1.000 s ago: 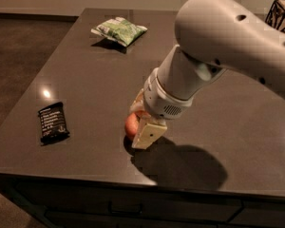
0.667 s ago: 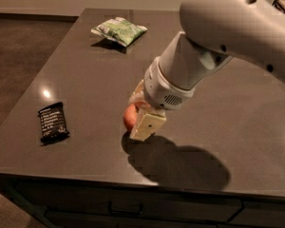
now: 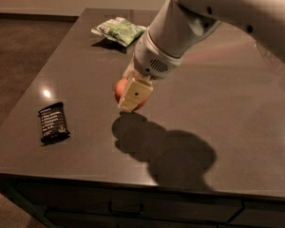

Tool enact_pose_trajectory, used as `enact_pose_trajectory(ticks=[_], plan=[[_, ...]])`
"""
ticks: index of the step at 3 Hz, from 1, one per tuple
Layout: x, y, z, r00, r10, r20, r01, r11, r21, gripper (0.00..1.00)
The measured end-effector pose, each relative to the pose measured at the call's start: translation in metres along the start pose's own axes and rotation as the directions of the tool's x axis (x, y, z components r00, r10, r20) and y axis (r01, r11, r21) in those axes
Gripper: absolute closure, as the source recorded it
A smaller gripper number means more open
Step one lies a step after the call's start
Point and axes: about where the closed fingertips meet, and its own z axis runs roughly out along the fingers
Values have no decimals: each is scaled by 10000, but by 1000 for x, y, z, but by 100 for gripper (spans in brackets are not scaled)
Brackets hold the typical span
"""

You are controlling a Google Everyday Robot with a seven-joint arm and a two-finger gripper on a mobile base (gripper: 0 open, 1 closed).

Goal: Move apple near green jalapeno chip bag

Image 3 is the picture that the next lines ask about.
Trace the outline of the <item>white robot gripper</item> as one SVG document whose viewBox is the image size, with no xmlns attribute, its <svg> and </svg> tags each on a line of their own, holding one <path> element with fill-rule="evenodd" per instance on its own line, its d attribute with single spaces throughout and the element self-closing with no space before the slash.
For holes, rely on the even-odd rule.
<svg viewBox="0 0 285 228">
<path fill-rule="evenodd" d="M 145 80 L 138 79 L 140 73 L 152 78 L 166 78 L 172 70 L 181 64 L 181 58 L 174 58 L 159 50 L 153 43 L 149 29 L 138 40 L 133 59 L 123 73 L 127 79 L 125 89 L 118 107 L 125 112 L 132 112 L 144 99 L 148 99 L 153 86 Z"/>
</svg>

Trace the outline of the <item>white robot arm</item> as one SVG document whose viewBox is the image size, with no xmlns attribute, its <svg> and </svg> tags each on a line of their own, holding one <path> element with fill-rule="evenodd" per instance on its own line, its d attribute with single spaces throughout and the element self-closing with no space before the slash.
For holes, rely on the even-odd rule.
<svg viewBox="0 0 285 228">
<path fill-rule="evenodd" d="M 119 109 L 140 107 L 152 82 L 177 68 L 222 23 L 241 29 L 285 64 L 285 0 L 166 0 L 135 46 L 117 94 Z"/>
</svg>

